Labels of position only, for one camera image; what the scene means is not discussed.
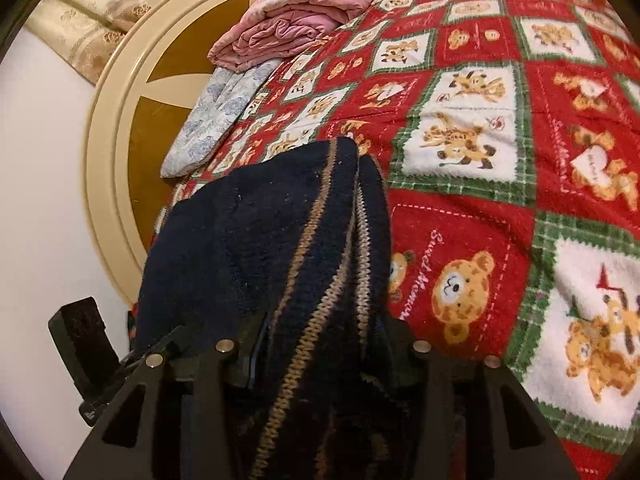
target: checkered blanket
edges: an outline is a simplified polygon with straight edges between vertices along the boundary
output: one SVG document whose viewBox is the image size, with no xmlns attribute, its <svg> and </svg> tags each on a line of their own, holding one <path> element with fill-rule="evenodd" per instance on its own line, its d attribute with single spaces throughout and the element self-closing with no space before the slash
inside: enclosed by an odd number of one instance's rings
<svg viewBox="0 0 640 480">
<path fill-rule="evenodd" d="M 172 204 L 353 138 L 388 182 L 390 311 L 504 357 L 585 479 L 640 426 L 640 50 L 605 0 L 374 0 L 281 65 Z"/>
</svg>

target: pink blanket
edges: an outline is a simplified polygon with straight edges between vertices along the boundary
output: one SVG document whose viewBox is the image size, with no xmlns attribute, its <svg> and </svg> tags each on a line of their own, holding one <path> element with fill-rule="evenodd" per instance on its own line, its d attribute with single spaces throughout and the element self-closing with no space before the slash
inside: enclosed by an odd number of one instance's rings
<svg viewBox="0 0 640 480">
<path fill-rule="evenodd" d="M 209 51 L 210 62 L 242 72 L 295 56 L 364 12 L 372 0 L 256 0 Z"/>
</svg>

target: cream headboard frame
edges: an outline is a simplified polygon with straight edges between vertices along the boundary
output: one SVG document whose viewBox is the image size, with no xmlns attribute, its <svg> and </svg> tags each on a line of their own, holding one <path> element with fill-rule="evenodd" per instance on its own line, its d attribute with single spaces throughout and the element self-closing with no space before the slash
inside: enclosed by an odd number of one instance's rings
<svg viewBox="0 0 640 480">
<path fill-rule="evenodd" d="M 83 192 L 96 250 L 130 304 L 146 259 L 141 233 L 150 235 L 151 215 L 170 196 L 159 177 L 162 156 L 212 72 L 207 46 L 253 1 L 164 0 L 126 35 L 98 81 Z"/>
</svg>

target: navy knitted fabric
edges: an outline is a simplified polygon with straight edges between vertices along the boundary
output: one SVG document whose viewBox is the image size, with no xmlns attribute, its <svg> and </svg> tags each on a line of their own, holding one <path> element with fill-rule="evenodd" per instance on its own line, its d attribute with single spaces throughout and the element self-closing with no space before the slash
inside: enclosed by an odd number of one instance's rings
<svg viewBox="0 0 640 480">
<path fill-rule="evenodd" d="M 375 161 L 345 137 L 302 146 L 175 206 L 146 263 L 136 352 L 180 324 L 201 352 L 267 307 L 257 393 L 228 398 L 242 477 L 392 478 L 408 409 L 363 372 L 389 265 Z"/>
</svg>

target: silver screw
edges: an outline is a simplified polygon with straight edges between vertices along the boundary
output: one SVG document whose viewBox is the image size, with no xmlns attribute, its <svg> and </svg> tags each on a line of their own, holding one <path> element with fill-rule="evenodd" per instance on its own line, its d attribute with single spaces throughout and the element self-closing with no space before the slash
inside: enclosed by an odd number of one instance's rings
<svg viewBox="0 0 640 480">
<path fill-rule="evenodd" d="M 156 368 L 156 367 L 158 367 L 158 366 L 160 366 L 162 364 L 163 360 L 164 359 L 162 358 L 162 356 L 160 354 L 151 354 L 151 355 L 146 357 L 145 364 L 149 368 Z"/>
<path fill-rule="evenodd" d="M 500 368 L 500 358 L 495 355 L 488 355 L 484 358 L 484 365 L 488 368 Z"/>
<path fill-rule="evenodd" d="M 426 354 L 431 351 L 431 343 L 418 339 L 414 341 L 414 350 L 418 352 L 418 354 Z"/>
<path fill-rule="evenodd" d="M 216 343 L 216 350 L 220 353 L 226 354 L 227 352 L 231 352 L 236 346 L 236 343 L 231 341 L 231 339 L 221 339 Z"/>
</svg>

